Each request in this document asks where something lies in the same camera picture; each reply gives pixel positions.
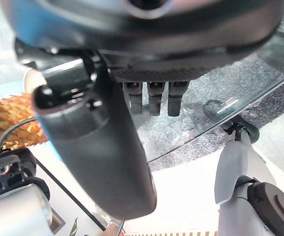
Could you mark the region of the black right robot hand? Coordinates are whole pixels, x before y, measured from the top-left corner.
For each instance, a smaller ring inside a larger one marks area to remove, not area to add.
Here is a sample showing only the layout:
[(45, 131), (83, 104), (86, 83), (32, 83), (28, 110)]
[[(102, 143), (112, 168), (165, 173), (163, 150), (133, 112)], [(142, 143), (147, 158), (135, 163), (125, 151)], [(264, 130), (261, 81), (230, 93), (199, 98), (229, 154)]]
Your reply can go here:
[(46, 85), (37, 120), (86, 193), (108, 214), (152, 213), (156, 189), (132, 120), (180, 114), (189, 83), (262, 47), (284, 0), (2, 0), (18, 61)]

